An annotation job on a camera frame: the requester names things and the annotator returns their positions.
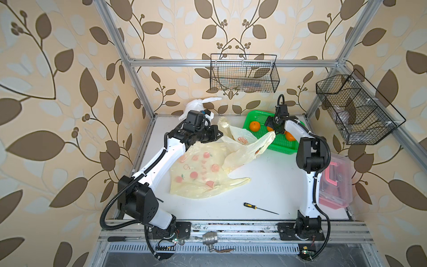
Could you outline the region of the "white plastic bag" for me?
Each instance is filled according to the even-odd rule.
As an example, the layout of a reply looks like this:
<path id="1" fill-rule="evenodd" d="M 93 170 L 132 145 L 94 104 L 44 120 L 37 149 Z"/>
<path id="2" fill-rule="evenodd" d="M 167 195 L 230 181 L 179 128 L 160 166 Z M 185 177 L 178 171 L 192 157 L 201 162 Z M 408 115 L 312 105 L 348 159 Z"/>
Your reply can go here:
<path id="1" fill-rule="evenodd" d="M 212 102 L 212 101 L 220 101 L 220 100 L 222 100 L 222 97 L 208 97 L 206 99 L 192 100 L 186 105 L 183 114 L 179 117 L 179 120 L 183 121 L 184 119 L 186 119 L 188 113 L 191 110 L 203 111 L 203 104 L 205 103 Z"/>

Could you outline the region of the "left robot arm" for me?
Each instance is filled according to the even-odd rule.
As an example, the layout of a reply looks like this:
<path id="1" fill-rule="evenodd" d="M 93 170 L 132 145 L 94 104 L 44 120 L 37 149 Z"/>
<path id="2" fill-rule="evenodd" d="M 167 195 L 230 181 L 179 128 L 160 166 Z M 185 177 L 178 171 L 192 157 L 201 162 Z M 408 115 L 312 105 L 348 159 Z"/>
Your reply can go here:
<path id="1" fill-rule="evenodd" d="M 103 230 L 112 231 L 128 227 L 133 224 L 144 225 L 144 236 L 149 251 L 155 259 L 167 259 L 164 253 L 154 250 L 149 241 L 149 228 L 158 228 L 167 232 L 167 238 L 175 235 L 176 217 L 159 208 L 159 201 L 154 190 L 169 168 L 177 161 L 190 146 L 196 142 L 203 144 L 214 142 L 223 137 L 217 125 L 186 126 L 180 123 L 163 138 L 163 148 L 141 170 L 130 178 L 123 176 L 118 183 L 117 194 L 109 201 L 100 217 L 100 226 Z M 109 225 L 106 215 L 113 205 L 133 219 L 118 225 Z"/>

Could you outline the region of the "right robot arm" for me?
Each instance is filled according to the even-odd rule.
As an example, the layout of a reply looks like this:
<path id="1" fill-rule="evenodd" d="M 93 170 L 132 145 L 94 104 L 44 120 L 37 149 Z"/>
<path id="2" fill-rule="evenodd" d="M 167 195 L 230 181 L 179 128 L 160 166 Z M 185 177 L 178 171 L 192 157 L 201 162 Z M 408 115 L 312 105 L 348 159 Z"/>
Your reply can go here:
<path id="1" fill-rule="evenodd" d="M 331 162 L 331 151 L 324 137 L 318 136 L 308 130 L 296 117 L 291 116 L 285 97 L 281 94 L 275 106 L 274 116 L 269 116 L 265 122 L 276 134 L 290 133 L 298 141 L 299 147 L 296 153 L 296 164 L 299 169 L 304 170 L 305 196 L 301 202 L 298 216 L 295 220 L 295 237 L 301 241 L 309 240 L 322 230 L 322 218 L 326 218 L 327 233 L 324 242 L 315 252 L 303 249 L 299 257 L 303 261 L 315 260 L 325 249 L 331 232 L 331 221 L 329 216 L 319 207 L 319 185 L 323 171 Z"/>

